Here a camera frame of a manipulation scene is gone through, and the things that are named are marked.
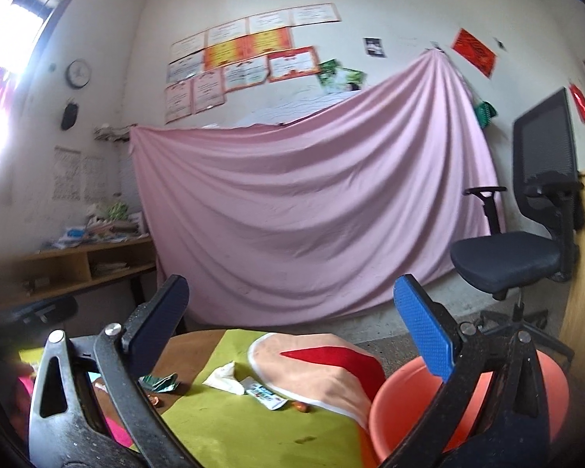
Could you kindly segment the green wrapper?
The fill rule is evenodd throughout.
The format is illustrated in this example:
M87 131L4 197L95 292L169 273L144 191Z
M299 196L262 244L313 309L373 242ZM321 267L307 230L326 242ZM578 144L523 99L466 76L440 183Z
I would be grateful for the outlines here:
M173 393L178 387L178 375L172 373L158 377L152 374L141 376L138 379L140 386L150 393Z

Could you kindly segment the white tissue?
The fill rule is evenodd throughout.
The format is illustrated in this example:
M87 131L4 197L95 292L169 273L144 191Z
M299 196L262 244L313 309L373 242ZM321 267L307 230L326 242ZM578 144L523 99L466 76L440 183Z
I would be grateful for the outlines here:
M214 369L210 375L204 380L204 385L211 389L220 390L229 394L242 396L245 394L245 389L242 383L236 379L236 363L230 361L226 365Z

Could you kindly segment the white blue wrapper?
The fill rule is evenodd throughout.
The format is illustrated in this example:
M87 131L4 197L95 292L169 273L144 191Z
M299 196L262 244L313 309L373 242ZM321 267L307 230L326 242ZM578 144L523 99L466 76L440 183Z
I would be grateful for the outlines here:
M273 393L251 376L244 378L241 385L247 395L256 399L269 411L280 410L287 404L285 398Z

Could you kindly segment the small orange peel piece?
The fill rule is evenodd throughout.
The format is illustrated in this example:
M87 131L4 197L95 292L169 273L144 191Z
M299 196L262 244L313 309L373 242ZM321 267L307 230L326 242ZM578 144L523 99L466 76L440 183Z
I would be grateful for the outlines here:
M303 401L292 401L291 407L301 413L308 413L310 411L310 405Z

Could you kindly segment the orange plastic basin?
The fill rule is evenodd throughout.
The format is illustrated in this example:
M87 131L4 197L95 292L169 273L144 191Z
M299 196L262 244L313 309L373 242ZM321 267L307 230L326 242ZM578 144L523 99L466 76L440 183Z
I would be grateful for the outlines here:
M550 437L556 441L570 408L570 388L560 365L537 353L548 399ZM372 402L369 432L376 459L384 461L404 440L431 404L441 379L416 357L392 374Z

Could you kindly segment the multicolour patchwork tablecloth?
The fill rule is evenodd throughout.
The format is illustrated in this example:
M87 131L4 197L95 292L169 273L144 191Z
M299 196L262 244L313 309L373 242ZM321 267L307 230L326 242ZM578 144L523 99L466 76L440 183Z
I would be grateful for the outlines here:
M141 383L204 467L375 467L368 420L385 380L335 335L215 330L172 337Z

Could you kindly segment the black office chair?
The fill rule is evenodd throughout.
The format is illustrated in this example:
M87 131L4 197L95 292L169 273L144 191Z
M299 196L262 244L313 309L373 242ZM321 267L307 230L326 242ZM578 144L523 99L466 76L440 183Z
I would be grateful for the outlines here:
M512 127L512 191L521 215L548 235L501 229L495 195L506 187L468 188L463 195L482 201L490 234L451 245L457 273L496 301L543 279L570 281L579 260L576 232L585 226L582 189L569 102L560 89Z

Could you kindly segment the black hanging hat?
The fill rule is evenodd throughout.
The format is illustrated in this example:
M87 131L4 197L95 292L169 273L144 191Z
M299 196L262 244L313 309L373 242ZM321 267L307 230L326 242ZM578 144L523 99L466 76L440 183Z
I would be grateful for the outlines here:
M74 127L74 125L76 125L78 115L79 115L79 105L76 104L74 101L70 101L69 103L67 103L65 108L64 108L63 114L62 114L62 119L61 119L61 124L60 124L61 130L67 131L67 130L71 129L72 127Z

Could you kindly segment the orange yellow certificates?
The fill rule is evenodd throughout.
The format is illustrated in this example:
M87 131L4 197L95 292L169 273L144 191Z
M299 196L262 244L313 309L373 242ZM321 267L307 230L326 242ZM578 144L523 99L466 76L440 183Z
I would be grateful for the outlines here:
M206 47L205 68L213 70L271 52L286 51L294 46L292 43L290 28L277 28L217 43Z

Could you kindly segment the green landscape photos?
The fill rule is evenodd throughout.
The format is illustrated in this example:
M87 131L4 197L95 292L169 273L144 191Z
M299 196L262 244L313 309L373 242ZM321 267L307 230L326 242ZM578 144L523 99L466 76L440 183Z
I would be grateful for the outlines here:
M360 91L367 80L367 73L343 67L340 61L331 59L319 64L317 77L326 93L342 93Z

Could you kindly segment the red framed certificate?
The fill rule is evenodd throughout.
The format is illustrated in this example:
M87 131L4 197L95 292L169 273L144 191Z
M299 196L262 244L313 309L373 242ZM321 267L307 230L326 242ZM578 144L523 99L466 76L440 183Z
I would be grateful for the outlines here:
M267 64L269 82L312 76L320 71L313 46L269 53Z

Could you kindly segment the wooden wall shelf desk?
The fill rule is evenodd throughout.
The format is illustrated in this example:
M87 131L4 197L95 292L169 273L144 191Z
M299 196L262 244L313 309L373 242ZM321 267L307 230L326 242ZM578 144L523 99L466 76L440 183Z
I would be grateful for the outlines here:
M129 280L156 269L150 237L52 249L0 261L0 310Z

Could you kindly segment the round wall clock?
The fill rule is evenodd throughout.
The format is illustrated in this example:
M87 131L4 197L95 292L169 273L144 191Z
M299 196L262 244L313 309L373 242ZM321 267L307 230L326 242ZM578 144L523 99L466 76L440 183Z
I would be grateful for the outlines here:
M71 89L83 89L89 84L91 78L92 68L81 58L73 60L65 70L65 79Z

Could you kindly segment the red paper wall decoration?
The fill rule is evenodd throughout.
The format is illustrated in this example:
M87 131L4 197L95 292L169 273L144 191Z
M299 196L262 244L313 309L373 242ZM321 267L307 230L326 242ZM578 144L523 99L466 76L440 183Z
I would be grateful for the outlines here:
M457 33L452 49L487 78L493 74L493 69L496 66L496 53L464 28L461 28Z

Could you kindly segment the black white wall photo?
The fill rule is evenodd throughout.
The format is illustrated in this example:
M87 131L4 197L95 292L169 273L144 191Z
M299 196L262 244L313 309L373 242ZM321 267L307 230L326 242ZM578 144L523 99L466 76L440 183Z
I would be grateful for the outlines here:
M386 53L383 49L383 43L379 38L364 37L364 49L371 57L385 58Z

